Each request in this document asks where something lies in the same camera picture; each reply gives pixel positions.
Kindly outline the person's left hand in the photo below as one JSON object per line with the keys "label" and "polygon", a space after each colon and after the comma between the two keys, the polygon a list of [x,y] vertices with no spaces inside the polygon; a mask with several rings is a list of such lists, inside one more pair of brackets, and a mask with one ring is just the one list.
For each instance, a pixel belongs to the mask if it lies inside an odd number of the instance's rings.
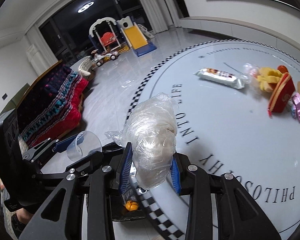
{"label": "person's left hand", "polygon": [[17,218],[19,222],[23,224],[28,224],[31,218],[33,217],[32,213],[29,213],[26,209],[22,208],[16,211]]}

